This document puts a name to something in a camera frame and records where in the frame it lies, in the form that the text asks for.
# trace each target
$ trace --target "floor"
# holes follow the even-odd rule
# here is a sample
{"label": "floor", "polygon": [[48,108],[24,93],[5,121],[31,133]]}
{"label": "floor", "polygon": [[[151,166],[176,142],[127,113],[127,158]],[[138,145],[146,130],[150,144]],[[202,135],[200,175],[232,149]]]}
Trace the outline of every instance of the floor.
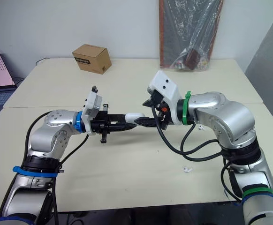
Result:
{"label": "floor", "polygon": [[[59,213],[59,224],[85,225],[243,225],[243,208],[231,202],[199,203]],[[52,218],[48,225],[54,225]],[[80,221],[73,225],[83,224]]]}

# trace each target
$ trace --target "plastic bag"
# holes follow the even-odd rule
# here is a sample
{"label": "plastic bag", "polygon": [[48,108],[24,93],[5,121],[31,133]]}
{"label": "plastic bag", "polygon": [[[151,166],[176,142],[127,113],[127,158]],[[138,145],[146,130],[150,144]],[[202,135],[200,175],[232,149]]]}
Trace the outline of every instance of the plastic bag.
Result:
{"label": "plastic bag", "polygon": [[223,0],[159,0],[160,67],[205,70]]}

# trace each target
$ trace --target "white wall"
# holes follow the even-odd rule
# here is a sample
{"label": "white wall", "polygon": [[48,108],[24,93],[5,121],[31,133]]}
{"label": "white wall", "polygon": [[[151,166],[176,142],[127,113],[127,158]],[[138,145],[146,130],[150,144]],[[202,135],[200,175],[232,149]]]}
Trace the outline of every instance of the white wall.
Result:
{"label": "white wall", "polygon": [[[111,57],[158,58],[157,0],[0,0],[0,51],[25,77],[43,57],[71,57],[84,43]],[[213,58],[246,70],[273,22],[273,0],[224,0]]]}

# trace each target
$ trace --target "small white piece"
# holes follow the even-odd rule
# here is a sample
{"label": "small white piece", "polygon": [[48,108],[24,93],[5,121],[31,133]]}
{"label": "small white piece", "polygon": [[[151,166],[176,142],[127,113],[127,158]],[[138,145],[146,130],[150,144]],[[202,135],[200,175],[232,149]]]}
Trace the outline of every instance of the small white piece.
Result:
{"label": "small white piece", "polygon": [[183,171],[184,171],[185,173],[189,173],[189,172],[191,172],[192,170],[193,170],[192,167],[184,167],[184,168],[183,168]]}
{"label": "small white piece", "polygon": [[202,125],[199,125],[198,130],[203,130],[203,131],[205,131],[205,128],[204,128]]}

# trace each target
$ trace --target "blue ring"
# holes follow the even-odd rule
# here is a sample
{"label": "blue ring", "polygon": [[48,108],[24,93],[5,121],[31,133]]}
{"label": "blue ring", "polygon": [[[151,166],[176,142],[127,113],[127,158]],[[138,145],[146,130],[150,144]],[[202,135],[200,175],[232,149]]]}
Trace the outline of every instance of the blue ring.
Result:
{"label": "blue ring", "polygon": [[76,124],[74,125],[74,128],[78,130],[80,133],[83,133],[80,119],[81,119],[82,111],[80,111],[76,116]]}
{"label": "blue ring", "polygon": [[30,172],[22,170],[19,166],[14,166],[13,171],[24,176],[30,177],[57,177],[57,173],[45,173],[45,172]]}

